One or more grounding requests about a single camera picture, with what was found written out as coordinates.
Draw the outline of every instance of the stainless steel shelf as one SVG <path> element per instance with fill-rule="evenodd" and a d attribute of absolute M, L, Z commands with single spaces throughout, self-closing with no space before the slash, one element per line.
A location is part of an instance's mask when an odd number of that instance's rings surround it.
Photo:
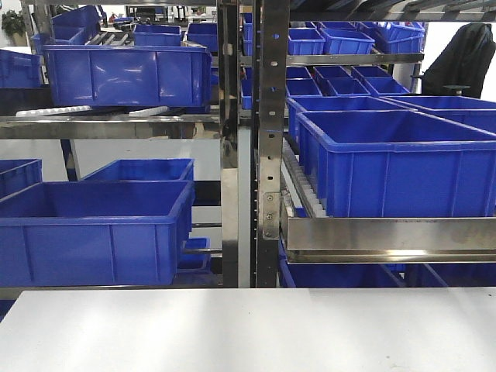
<path fill-rule="evenodd" d="M 284 164 L 290 174 L 285 182 L 297 181 L 288 156 Z M 292 263 L 496 261 L 496 218 L 302 219 L 287 192 L 283 203 L 282 239 Z"/>
<path fill-rule="evenodd" d="M 411 54 L 326 54 L 315 56 L 288 56 L 287 66 L 327 66 L 357 64 L 415 64 L 424 60 L 423 53 Z M 241 56 L 243 66 L 250 66 L 252 57 Z"/>
<path fill-rule="evenodd" d="M 214 115 L 133 118 L 106 117 L 0 117 L 0 139 L 203 139 L 218 140 L 219 118 Z"/>

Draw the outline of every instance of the perforated metal post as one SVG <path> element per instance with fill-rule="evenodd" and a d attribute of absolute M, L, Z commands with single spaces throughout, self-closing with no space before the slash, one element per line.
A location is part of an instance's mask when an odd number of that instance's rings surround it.
<path fill-rule="evenodd" d="M 281 221 L 281 158 L 289 0 L 262 0 L 261 4 L 257 287 L 275 287 Z"/>

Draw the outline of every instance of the shelf beam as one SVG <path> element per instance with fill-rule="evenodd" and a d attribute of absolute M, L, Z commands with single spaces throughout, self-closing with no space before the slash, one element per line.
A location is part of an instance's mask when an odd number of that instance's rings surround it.
<path fill-rule="evenodd" d="M 219 139 L 219 119 L 210 115 L 181 117 L 0 117 L 0 139 Z"/>

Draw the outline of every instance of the blue plastic bin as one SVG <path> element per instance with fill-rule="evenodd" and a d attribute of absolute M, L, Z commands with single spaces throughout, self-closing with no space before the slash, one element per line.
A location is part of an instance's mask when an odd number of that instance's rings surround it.
<path fill-rule="evenodd" d="M 353 66 L 351 67 L 351 76 L 362 82 L 366 78 L 392 78 L 387 71 L 379 66 Z"/>
<path fill-rule="evenodd" d="M 380 51 L 389 54 L 420 53 L 422 51 L 423 40 L 424 36 L 415 36 L 406 39 L 387 41 L 377 35 L 376 46 Z"/>
<path fill-rule="evenodd" d="M 420 22 L 378 22 L 375 23 L 375 28 L 387 41 L 425 35 L 424 26 Z"/>
<path fill-rule="evenodd" d="M 357 28 L 351 22 L 317 22 L 319 29 L 347 29 L 349 31 L 356 31 Z"/>
<path fill-rule="evenodd" d="M 243 13 L 243 38 L 244 40 L 253 40 L 253 17 L 251 13 Z"/>
<path fill-rule="evenodd" d="M 134 45 L 179 47 L 181 45 L 181 27 L 136 25 L 134 29 Z"/>
<path fill-rule="evenodd" d="M 245 56 L 253 56 L 253 41 L 243 40 L 243 54 Z"/>
<path fill-rule="evenodd" d="M 323 54 L 326 41 L 316 29 L 289 29 L 288 54 Z"/>
<path fill-rule="evenodd" d="M 288 67 L 286 69 L 287 79 L 311 79 L 307 67 Z"/>
<path fill-rule="evenodd" d="M 116 160 L 84 177 L 84 181 L 193 181 L 192 159 Z"/>
<path fill-rule="evenodd" d="M 298 120 L 300 164 L 328 215 L 493 215 L 494 134 L 406 110 Z"/>
<path fill-rule="evenodd" d="M 489 132 L 496 133 L 496 102 L 482 101 L 469 97 L 408 96 L 386 99 L 400 105 L 407 105 L 426 114 L 462 122 Z"/>
<path fill-rule="evenodd" d="M 379 111 L 397 110 L 399 105 L 372 97 L 300 97 L 286 98 L 289 110 L 289 134 L 299 141 L 300 126 L 296 115 L 307 111 Z"/>
<path fill-rule="evenodd" d="M 69 26 L 54 26 L 53 34 L 55 35 L 56 45 L 85 45 L 88 41 L 84 28 L 69 27 Z M 47 40 L 42 38 L 42 35 L 37 33 L 32 38 L 36 54 L 43 55 L 43 46 Z"/>
<path fill-rule="evenodd" d="M 305 97 L 309 95 L 322 95 L 313 79 L 286 80 L 286 95 L 288 97 Z"/>
<path fill-rule="evenodd" d="M 189 238 L 184 248 L 186 250 L 198 250 L 210 248 L 209 238 Z M 179 274 L 211 274 L 212 256 L 210 254 L 186 254 L 182 253 L 177 262 Z"/>
<path fill-rule="evenodd" d="M 0 201 L 0 287 L 170 284 L 191 181 L 53 182 Z"/>
<path fill-rule="evenodd" d="M 83 27 L 86 40 L 100 32 L 100 16 L 93 5 L 65 12 L 52 18 L 53 26 Z"/>
<path fill-rule="evenodd" d="M 0 199 L 41 180 L 41 160 L 0 160 Z"/>
<path fill-rule="evenodd" d="M 206 46 L 211 52 L 219 51 L 217 42 L 217 23 L 190 23 L 188 31 L 186 32 L 186 39 Z"/>
<path fill-rule="evenodd" d="M 251 110 L 251 79 L 241 80 L 241 107 Z"/>
<path fill-rule="evenodd" d="M 186 46 L 45 46 L 59 106 L 199 107 L 210 102 L 212 56 Z"/>
<path fill-rule="evenodd" d="M 382 95 L 407 95 L 410 91 L 392 77 L 366 77 L 363 84 L 375 97 Z"/>
<path fill-rule="evenodd" d="M 496 263 L 431 263 L 409 265 L 409 287 L 494 287 Z"/>
<path fill-rule="evenodd" d="M 370 95 L 370 92 L 357 79 L 351 77 L 335 77 L 327 80 L 327 86 L 322 89 L 325 95 L 353 97 Z"/>
<path fill-rule="evenodd" d="M 0 50 L 0 88 L 39 88 L 40 56 Z"/>
<path fill-rule="evenodd" d="M 326 54 L 370 54 L 374 39 L 357 31 L 321 29 Z"/>

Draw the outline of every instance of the metal bracket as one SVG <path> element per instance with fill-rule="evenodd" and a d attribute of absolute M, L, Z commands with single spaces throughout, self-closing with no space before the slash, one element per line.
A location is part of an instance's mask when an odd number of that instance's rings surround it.
<path fill-rule="evenodd" d="M 281 215 L 281 193 L 267 192 L 266 194 L 263 194 L 263 206 L 263 237 L 265 240 L 278 240 Z"/>

